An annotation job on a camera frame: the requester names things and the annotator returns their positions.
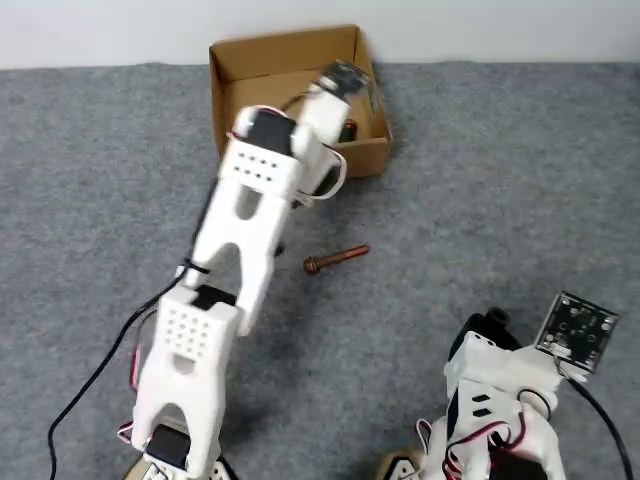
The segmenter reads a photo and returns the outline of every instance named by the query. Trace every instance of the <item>open cardboard box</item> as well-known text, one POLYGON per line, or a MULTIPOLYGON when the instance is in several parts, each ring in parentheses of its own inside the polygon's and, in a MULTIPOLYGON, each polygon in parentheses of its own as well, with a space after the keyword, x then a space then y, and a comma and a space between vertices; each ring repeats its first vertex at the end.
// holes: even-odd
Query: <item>open cardboard box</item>
MULTIPOLYGON (((373 88, 353 99, 349 118, 358 124, 356 140, 335 147, 349 165, 350 177, 380 175, 389 155, 391 134, 373 76, 363 34, 355 25, 282 33, 214 43, 209 48, 213 133, 222 157, 226 132, 247 105, 279 107, 307 90, 337 59, 351 62, 371 77, 373 88)), ((287 113, 296 118, 300 103, 287 113)))

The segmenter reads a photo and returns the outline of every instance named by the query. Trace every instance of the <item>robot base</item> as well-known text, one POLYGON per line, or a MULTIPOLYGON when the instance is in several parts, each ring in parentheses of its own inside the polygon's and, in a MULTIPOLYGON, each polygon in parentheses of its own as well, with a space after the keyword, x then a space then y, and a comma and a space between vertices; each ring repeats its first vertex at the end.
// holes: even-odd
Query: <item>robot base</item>
MULTIPOLYGON (((166 476, 158 473, 157 469, 142 456, 126 473, 122 480, 166 480, 166 476)), ((238 480, 231 467, 223 460, 218 460, 211 467, 209 475, 202 480, 238 480)))

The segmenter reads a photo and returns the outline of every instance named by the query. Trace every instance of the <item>black cable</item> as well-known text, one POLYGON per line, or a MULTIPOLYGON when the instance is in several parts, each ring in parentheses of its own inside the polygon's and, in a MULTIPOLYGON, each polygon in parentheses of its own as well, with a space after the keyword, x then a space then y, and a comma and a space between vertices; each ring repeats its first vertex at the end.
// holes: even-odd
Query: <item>black cable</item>
POLYGON ((549 402, 547 401, 546 398, 544 398, 544 396, 541 393, 536 392, 531 388, 523 388, 518 392, 518 395, 516 397, 519 402, 522 402, 522 400, 520 400, 520 397, 522 396, 523 393, 532 393, 533 395, 538 397, 540 400, 542 400, 542 402, 544 403, 544 406, 547 408, 547 421, 551 420, 551 405, 549 405, 549 402))
POLYGON ((191 261, 191 257, 193 256, 193 250, 195 248, 198 232, 200 232, 200 229, 202 228, 202 224, 204 223, 204 218, 206 216, 207 208, 209 207, 209 203, 211 202, 211 198, 213 197, 213 191, 215 190, 215 186, 216 186, 216 179, 214 178, 211 181, 211 185, 209 186, 205 203, 202 206, 202 209, 200 210, 200 214, 198 215, 196 228, 193 231, 193 235, 191 236, 191 246, 189 248, 189 255, 187 255, 187 257, 185 257, 184 259, 184 262, 182 264, 183 269, 180 272, 180 274, 177 277, 175 277, 171 281, 171 283, 169 283, 169 285, 164 287, 160 292, 158 292, 152 298, 147 300, 140 307, 138 307, 138 309, 135 312, 133 312, 133 315, 129 317, 129 319, 125 322, 125 324, 120 329, 120 332, 118 333, 118 336, 116 337, 115 342, 113 342, 113 344, 111 345, 111 348, 109 349, 105 357, 102 359, 102 362, 100 362, 100 365, 98 365, 98 368, 95 369, 95 371, 91 374, 89 379, 84 383, 84 385, 82 385, 82 388, 80 388, 78 393, 76 393, 75 397, 71 399, 71 401, 67 404, 67 406, 64 407, 64 409, 60 412, 60 414, 49 426, 49 430, 47 430, 47 444, 49 446, 49 456, 51 457, 51 475, 49 475, 49 480, 55 480, 56 473, 58 470, 58 457, 56 456, 56 448, 55 448, 55 445, 53 444, 53 434, 56 428, 58 427, 58 425, 60 425, 60 422, 62 422, 62 420, 65 419, 65 417, 69 414, 69 412, 73 409, 73 407, 76 406, 76 404, 80 401, 82 396, 85 393, 87 393, 87 390, 91 388, 91 385, 93 385, 93 382, 97 380, 97 378, 100 376, 100 374, 105 369, 107 364, 111 361, 113 356, 116 354, 118 347, 120 347, 122 340, 124 340, 124 336, 127 334, 127 331, 136 322, 136 320, 140 317, 140 315, 142 315, 151 307, 153 307, 156 303, 158 303, 158 300, 160 299, 160 297, 162 297, 165 293, 167 293, 169 290, 175 287, 178 284, 178 282, 180 282, 184 278, 184 276, 187 274, 187 271, 190 268, 195 269, 201 273, 209 273, 209 270, 202 268, 198 265, 195 265, 191 261))
POLYGON ((598 403, 598 401, 589 393, 583 385, 581 385, 578 381, 570 378, 568 375, 564 375, 567 379, 567 382, 580 394, 582 395, 591 406, 598 412, 604 423, 607 424, 609 428, 609 432, 611 432, 611 436, 616 442, 616 446, 618 447, 618 452, 620 452, 620 458, 622 459, 622 465, 624 466, 624 474, 627 477, 627 480, 633 480, 633 468, 631 467, 631 460, 629 459, 629 454, 627 453, 627 449, 624 446, 624 442, 622 441, 622 437, 620 436, 620 432, 616 428, 613 420, 609 417, 607 412, 605 412, 602 405, 598 403))
POLYGON ((67 406, 64 407, 64 410, 60 412, 60 414, 49 426, 49 430, 47 431, 47 443, 49 445, 49 456, 51 457, 51 475, 49 476, 49 480, 54 480, 56 478, 56 472, 58 469, 58 458, 56 457, 56 449, 53 444, 53 433, 55 432, 56 428, 58 427, 60 422, 62 422, 62 420, 64 420, 64 418, 69 414, 69 412, 73 409, 73 407, 76 406, 76 404, 80 401, 82 396, 87 392, 87 390, 89 390, 91 385, 93 385, 93 382, 96 381, 96 379, 100 376, 100 374, 105 369, 107 364, 111 361, 116 351, 118 350, 118 347, 122 343, 122 340, 124 339, 124 336, 126 335, 127 331, 129 330, 129 328, 131 328, 131 325, 135 323, 135 321, 138 319, 140 315, 142 315, 144 312, 149 310, 149 308, 155 305, 162 295, 164 295, 173 287, 175 287, 177 283, 180 280, 182 280, 182 278, 185 276, 186 273, 187 273, 187 268, 184 268, 182 272, 180 272, 180 275, 174 278, 171 281, 171 283, 169 283, 169 285, 163 288, 162 291, 154 295, 152 298, 147 300, 133 313, 133 315, 129 317, 129 319, 125 322, 125 324, 120 329, 120 333, 118 333, 118 336, 116 337, 115 342, 113 342, 113 345, 111 345, 111 348, 105 355, 104 359, 102 359, 102 362, 100 362, 100 365, 98 365, 98 368, 95 369, 95 371, 91 374, 89 379, 84 383, 84 385, 82 385, 82 388, 80 388, 78 393, 76 393, 75 397, 71 399, 71 401, 67 404, 67 406))

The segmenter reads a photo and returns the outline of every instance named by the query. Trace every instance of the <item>white robotic arm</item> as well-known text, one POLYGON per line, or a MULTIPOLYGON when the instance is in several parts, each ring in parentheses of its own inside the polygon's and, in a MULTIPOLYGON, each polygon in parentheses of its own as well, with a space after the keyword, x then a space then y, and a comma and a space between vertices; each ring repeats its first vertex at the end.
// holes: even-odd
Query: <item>white robotic arm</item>
POLYGON ((362 72, 338 62, 312 84, 297 122, 266 106, 239 112, 188 271, 159 301, 153 344, 140 374, 131 444, 167 480, 207 478, 220 455, 231 345, 255 324, 294 203, 327 198, 344 181, 346 163, 327 145, 338 139, 349 97, 366 84, 362 72), (316 197, 334 168, 340 171, 334 188, 316 197), (249 193, 259 200, 246 218, 241 209, 249 193), (216 288, 213 276, 229 244, 240 251, 237 297, 216 288), (186 425, 160 418, 167 406, 179 408, 186 425))
MULTIPOLYGON (((584 390, 581 384, 595 369, 617 318, 561 292, 536 342, 523 347, 507 331, 504 311, 471 316, 444 367, 445 416, 432 426, 422 419, 416 423, 424 453, 418 461, 396 456, 385 480, 565 480, 558 437, 548 421, 558 405, 556 390, 563 379, 584 390), (423 428, 429 430, 428 445, 423 428)), ((605 417, 627 478, 633 478, 619 434, 605 417)))

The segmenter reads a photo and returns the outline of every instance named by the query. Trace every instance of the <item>copper bolt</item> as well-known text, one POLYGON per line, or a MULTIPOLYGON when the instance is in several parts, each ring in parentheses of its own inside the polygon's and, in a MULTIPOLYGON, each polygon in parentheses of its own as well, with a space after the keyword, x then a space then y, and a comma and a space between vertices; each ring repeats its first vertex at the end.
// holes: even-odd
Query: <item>copper bolt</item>
POLYGON ((335 265, 350 258, 359 257, 360 255, 366 255, 367 253, 369 253, 369 245, 360 245, 359 247, 350 248, 343 252, 332 253, 325 257, 307 257, 304 260, 304 271, 309 275, 315 275, 324 267, 335 265))

